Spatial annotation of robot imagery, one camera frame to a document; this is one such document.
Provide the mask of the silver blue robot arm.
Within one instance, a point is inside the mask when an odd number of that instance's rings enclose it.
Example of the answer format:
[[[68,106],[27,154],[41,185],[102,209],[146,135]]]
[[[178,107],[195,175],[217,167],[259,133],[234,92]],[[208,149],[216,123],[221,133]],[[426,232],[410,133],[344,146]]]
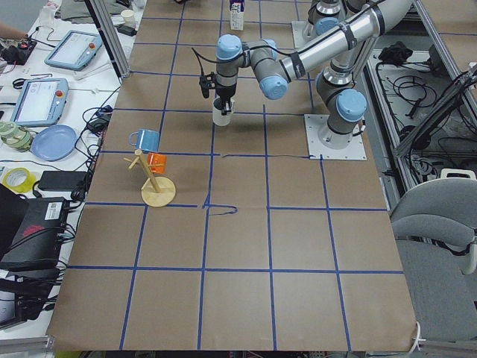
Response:
[[[308,19],[303,30],[306,40],[312,40],[316,36],[324,34],[347,15],[347,7],[344,1],[321,0],[312,1],[308,11]]]
[[[353,89],[353,79],[362,70],[377,39],[394,28],[410,7],[410,1],[371,1],[283,59],[278,59],[278,51],[270,40],[247,43],[232,34],[219,37],[216,70],[209,80],[200,82],[204,95],[210,89],[217,95],[212,104],[214,124],[230,123],[241,68],[250,67],[263,95],[277,100],[287,93],[292,81],[327,62],[328,66],[316,78],[318,95],[329,111],[328,119],[318,130],[318,139],[328,148],[346,148],[367,109],[364,95]]]

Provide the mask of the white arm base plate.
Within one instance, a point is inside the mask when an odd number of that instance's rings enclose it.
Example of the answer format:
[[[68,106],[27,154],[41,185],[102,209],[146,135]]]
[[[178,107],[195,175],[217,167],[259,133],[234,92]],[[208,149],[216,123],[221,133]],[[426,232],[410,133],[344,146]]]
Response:
[[[336,134],[328,127],[328,117],[316,114],[304,116],[309,157],[314,160],[366,160],[358,126],[351,134]]]

